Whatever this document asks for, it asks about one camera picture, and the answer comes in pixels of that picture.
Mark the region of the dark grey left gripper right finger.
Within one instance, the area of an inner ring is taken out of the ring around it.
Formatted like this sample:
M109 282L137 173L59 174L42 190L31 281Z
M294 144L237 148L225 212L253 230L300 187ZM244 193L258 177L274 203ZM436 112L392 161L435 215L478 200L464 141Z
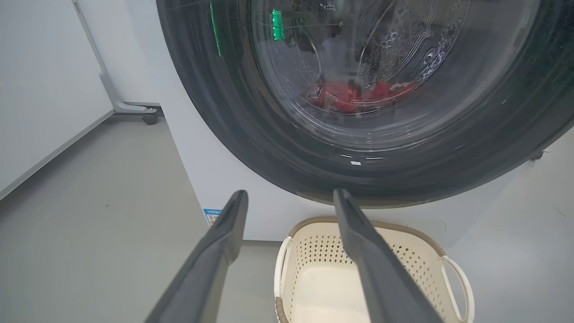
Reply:
M357 265L372 323L441 323L442 319L386 241L345 189L333 192L343 248Z

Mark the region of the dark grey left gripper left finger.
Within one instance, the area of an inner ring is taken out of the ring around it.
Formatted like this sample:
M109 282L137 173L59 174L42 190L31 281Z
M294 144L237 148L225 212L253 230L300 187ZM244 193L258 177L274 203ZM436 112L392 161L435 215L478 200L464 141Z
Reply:
M248 192L234 192L170 282L147 323L215 323L228 268L244 237Z

